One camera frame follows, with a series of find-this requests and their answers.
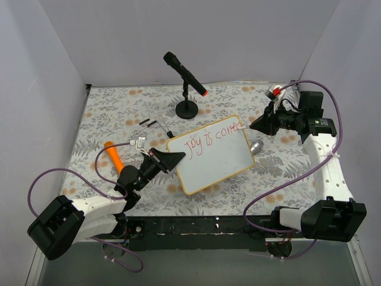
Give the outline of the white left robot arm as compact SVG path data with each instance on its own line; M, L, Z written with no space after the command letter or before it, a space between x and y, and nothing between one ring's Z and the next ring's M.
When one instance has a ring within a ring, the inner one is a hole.
M140 200L141 191L160 172L171 172L184 158L184 152L162 152L151 148L139 168L117 164L119 174L110 194L85 199L54 198L36 215L27 229L48 260L62 256L72 244L98 235L128 238L131 227L125 212Z

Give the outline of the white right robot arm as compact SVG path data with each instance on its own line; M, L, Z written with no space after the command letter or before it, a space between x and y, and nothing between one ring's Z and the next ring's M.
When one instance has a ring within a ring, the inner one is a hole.
M275 135L279 129L294 130L301 137L310 158L316 183L316 201L303 208L276 207L266 224L270 232L282 237L299 231L305 238L348 242L355 235L367 210L354 200L342 173L335 124L323 116L323 93L303 91L297 106L287 110L281 97L271 101L250 129Z

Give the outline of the yellow framed whiteboard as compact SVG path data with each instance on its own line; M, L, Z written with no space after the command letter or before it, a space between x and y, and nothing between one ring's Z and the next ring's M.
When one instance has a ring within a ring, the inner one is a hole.
M193 195L254 166L241 118L231 115L167 141L171 153L186 155L176 166L183 192Z

